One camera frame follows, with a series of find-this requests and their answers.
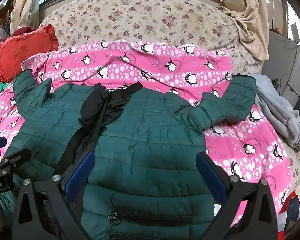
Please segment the dark green puffer jacket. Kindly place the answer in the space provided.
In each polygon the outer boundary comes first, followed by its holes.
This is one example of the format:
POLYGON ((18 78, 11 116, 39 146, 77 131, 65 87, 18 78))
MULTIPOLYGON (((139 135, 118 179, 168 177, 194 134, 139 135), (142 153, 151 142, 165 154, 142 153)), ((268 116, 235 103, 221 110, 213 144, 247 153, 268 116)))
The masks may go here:
POLYGON ((95 167, 79 205, 92 239, 198 239, 204 233, 213 204, 195 158, 206 149, 205 130, 249 115, 253 77, 235 75, 221 97, 203 93, 196 107, 138 82, 116 90, 51 87, 51 79, 37 83, 30 70, 13 80, 24 123, 6 154, 31 151, 16 185, 50 179, 89 150, 95 167))

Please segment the red ruffled pillow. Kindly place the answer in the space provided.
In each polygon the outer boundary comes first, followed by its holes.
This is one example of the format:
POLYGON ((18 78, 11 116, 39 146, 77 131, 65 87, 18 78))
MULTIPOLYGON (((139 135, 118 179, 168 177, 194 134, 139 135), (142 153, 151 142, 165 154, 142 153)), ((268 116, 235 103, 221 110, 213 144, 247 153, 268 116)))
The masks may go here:
POLYGON ((21 72, 21 63, 39 53, 58 49, 53 25, 42 29, 22 27, 0 44, 0 82, 10 83, 21 72))

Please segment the left beige curtain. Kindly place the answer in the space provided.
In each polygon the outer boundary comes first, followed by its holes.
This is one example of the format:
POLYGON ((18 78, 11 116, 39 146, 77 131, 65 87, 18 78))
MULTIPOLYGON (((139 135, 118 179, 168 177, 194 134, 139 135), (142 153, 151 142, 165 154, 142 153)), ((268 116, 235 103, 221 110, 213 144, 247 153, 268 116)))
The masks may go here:
POLYGON ((39 0, 13 0, 10 13, 10 32, 14 33, 22 27, 39 26, 39 0))

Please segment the beige curtain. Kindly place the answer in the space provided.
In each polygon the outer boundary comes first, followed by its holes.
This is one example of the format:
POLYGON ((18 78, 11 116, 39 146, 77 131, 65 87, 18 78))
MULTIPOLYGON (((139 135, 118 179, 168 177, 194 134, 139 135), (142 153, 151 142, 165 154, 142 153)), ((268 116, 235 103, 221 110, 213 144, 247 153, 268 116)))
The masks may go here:
POLYGON ((258 61, 269 59, 266 0, 219 0, 218 9, 234 19, 239 41, 258 61))
POLYGON ((39 0, 13 0, 10 13, 10 32, 14 33, 22 27, 39 26, 39 0))

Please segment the grey cabinet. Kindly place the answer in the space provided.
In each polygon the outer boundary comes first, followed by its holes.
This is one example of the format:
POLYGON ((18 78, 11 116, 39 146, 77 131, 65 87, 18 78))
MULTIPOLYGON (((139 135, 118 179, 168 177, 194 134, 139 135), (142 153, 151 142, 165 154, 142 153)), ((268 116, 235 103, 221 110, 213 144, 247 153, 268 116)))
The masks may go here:
POLYGON ((261 74, 300 113, 300 45, 270 30, 268 54, 269 60, 264 61, 261 74))

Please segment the pink penguin blanket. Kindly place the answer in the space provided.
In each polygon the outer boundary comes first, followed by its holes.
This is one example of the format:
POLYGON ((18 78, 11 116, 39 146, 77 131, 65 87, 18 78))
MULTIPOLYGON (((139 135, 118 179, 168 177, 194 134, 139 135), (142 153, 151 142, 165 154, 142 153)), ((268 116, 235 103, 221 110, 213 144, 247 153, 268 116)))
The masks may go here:
MULTIPOLYGON (((194 107, 203 93, 221 97, 234 77, 225 50, 124 41, 36 54, 21 63, 20 73, 26 70, 32 72, 37 83, 51 79, 52 90, 66 83, 125 89, 139 82, 151 90, 177 94, 194 107)), ((0 137, 7 139, 0 160, 8 156, 6 151, 24 123, 17 110, 13 80, 0 95, 0 137)), ((256 105, 252 105, 245 120, 223 120, 205 130, 204 138, 207 154, 227 174, 237 175, 244 182, 266 179, 275 210, 281 210, 292 181, 287 154, 282 140, 256 105)))

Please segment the floral bed sheet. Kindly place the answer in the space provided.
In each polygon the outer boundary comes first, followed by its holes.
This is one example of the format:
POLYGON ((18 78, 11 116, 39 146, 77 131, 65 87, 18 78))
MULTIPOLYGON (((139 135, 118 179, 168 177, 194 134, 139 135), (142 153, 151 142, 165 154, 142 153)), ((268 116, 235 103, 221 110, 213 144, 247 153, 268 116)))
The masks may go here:
POLYGON ((194 44, 227 49, 238 73, 262 69, 240 43, 234 20, 200 0, 75 0, 46 16, 41 26, 48 24, 60 49, 100 40, 194 44))

